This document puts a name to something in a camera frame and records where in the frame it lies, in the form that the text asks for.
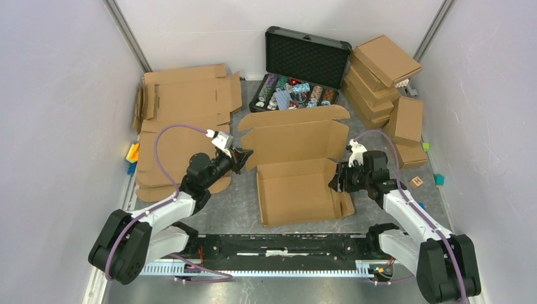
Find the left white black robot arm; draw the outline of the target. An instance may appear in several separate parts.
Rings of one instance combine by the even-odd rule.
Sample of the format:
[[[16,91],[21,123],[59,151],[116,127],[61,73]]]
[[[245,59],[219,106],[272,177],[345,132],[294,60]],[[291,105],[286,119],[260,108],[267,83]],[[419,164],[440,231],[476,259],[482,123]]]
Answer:
[[[191,258],[199,250],[192,230],[179,221],[199,212],[211,197],[209,188],[229,172],[240,174],[251,149],[217,149],[214,158],[197,153],[179,190],[149,207],[126,212],[117,209],[105,222],[88,256],[88,262],[111,281],[131,283],[148,264],[179,253]]]

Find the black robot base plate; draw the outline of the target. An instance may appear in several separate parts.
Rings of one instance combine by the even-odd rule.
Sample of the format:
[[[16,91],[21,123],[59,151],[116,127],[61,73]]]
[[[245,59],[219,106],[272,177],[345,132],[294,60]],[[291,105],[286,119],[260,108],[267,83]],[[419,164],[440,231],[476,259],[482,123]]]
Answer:
[[[358,260],[389,260],[365,234],[205,234],[181,256],[212,270],[353,270]]]

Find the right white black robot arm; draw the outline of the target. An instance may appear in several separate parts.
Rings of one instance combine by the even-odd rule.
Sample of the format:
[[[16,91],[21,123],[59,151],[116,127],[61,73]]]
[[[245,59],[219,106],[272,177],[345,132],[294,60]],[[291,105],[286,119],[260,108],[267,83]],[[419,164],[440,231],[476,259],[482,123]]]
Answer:
[[[466,300],[481,294],[474,243],[435,221],[406,187],[391,177],[382,151],[353,153],[339,162],[329,187],[339,193],[366,191],[397,224],[377,224],[368,232],[367,253],[392,256],[416,278],[428,303]]]

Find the brown cardboard box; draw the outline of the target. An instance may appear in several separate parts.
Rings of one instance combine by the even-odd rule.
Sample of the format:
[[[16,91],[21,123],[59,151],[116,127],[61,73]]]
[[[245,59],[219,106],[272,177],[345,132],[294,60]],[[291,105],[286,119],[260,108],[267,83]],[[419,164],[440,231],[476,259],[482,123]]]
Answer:
[[[329,187],[348,144],[347,109],[339,105],[250,113],[239,123],[246,169],[256,169],[264,226],[340,219],[353,215],[348,193]]]

